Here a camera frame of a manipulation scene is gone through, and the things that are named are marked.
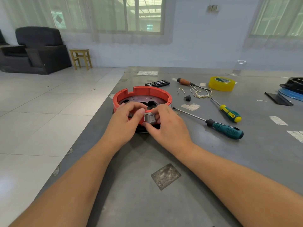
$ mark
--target gray metal table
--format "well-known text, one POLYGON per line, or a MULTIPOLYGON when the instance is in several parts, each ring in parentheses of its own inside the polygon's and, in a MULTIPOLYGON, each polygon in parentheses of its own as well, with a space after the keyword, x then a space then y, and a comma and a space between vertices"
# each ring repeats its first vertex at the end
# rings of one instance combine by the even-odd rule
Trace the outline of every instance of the gray metal table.
MULTIPOLYGON (((179 83, 172 78, 185 78, 194 83, 208 83, 211 76, 222 76, 230 70, 184 68, 130 67, 112 93, 147 82, 168 80, 162 87, 172 95, 173 106, 196 103, 196 116, 234 125, 223 117, 210 99, 177 94, 179 83), (158 70, 158 76, 136 76, 139 70, 158 70)), ((292 100, 294 106, 274 104, 264 91, 274 93, 281 72, 243 71, 240 76, 227 76, 238 82, 232 92, 214 91, 214 98, 242 116, 237 125, 244 131, 241 140, 232 140, 191 116, 181 114, 192 140, 202 148, 251 168, 290 189, 303 194, 303 143, 287 130, 303 131, 303 102, 292 100), (275 124, 269 116, 278 116, 289 126, 275 124)), ((186 95, 188 87, 183 87, 186 95)), ((73 152, 60 163, 59 174, 52 175, 39 194, 54 183, 83 156, 103 135, 112 115, 112 100, 108 97, 72 146, 73 152)), ((163 149, 149 134, 135 134, 112 159, 94 203, 87 226, 241 226, 216 196, 190 170, 163 149), (160 191, 151 174, 171 163, 181 177, 160 191)))

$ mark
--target wooden stool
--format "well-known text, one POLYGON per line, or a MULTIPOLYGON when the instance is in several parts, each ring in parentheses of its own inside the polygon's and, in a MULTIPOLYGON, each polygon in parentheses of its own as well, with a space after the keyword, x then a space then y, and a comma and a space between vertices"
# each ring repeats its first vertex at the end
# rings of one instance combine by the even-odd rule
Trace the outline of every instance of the wooden stool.
POLYGON ((87 61, 89 61, 89 64, 90 64, 91 68, 93 68, 92 67, 92 62, 91 62, 91 57, 89 55, 89 50, 88 49, 70 49, 69 51, 71 53, 71 59, 73 60, 74 67, 75 67, 76 70, 77 70, 76 61, 78 61, 79 68, 81 68, 80 58, 84 59, 84 62, 85 62, 85 65, 86 65, 86 70, 89 69, 87 61))

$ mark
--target screwdriver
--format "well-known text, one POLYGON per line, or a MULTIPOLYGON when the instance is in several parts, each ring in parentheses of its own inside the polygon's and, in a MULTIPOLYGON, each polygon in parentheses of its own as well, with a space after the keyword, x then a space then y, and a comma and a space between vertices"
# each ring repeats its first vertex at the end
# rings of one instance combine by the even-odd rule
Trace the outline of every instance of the screwdriver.
POLYGON ((224 114, 227 116, 227 118, 232 122, 240 122, 242 120, 241 116, 235 112, 230 110, 226 105, 219 104, 215 99, 210 97, 216 104, 220 106, 220 110, 224 112, 224 114))
POLYGON ((207 126, 213 127, 214 129, 216 129, 219 132, 222 132, 223 134, 225 134, 229 138, 232 138, 232 139, 241 139, 243 137, 243 135, 244 135, 244 132, 241 131, 237 127, 225 125, 223 123, 216 122, 216 121, 214 121, 212 119, 205 120, 203 118, 197 117, 197 116, 192 115, 190 113, 187 113, 185 111, 179 110, 178 108, 175 108, 175 107, 173 107, 172 109, 180 111, 180 112, 183 112, 183 113, 188 114, 190 116, 193 116, 193 117, 195 117, 197 119, 205 121, 207 126))
POLYGON ((205 89, 205 88, 203 88, 203 87, 201 87, 201 86, 199 86, 197 84, 194 84, 194 83, 189 82, 188 80, 185 80, 185 79, 182 79, 182 78, 178 78, 177 82, 180 83, 180 84, 186 85, 186 86, 191 85, 191 86, 195 86, 195 87, 199 87, 199 88, 205 89))

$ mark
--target round red casing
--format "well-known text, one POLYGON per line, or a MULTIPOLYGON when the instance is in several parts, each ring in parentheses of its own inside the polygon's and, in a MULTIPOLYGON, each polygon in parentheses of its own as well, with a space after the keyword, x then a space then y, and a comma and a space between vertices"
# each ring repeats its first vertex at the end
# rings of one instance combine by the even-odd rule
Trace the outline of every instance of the round red casing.
MULTIPOLYGON (((114 112, 120 106, 119 102, 125 98, 132 96, 155 96, 166 101, 166 105, 170 106, 172 104, 172 96, 167 92, 157 87, 149 86, 137 86, 134 87, 134 91, 128 92, 127 88, 118 91, 113 98, 114 112)), ((140 120, 139 124, 142 125, 144 122, 144 117, 140 120)))

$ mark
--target yellow and green screwdriver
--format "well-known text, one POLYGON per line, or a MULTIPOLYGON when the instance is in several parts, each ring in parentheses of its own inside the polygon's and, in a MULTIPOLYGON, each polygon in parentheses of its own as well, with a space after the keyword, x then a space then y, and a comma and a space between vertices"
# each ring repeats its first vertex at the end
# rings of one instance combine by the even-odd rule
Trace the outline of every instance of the yellow and green screwdriver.
POLYGON ((216 100, 214 100, 212 97, 210 97, 216 104, 220 106, 220 110, 224 112, 224 114, 227 116, 227 118, 232 122, 240 122, 242 120, 241 116, 236 112, 230 110, 226 105, 219 104, 216 100))

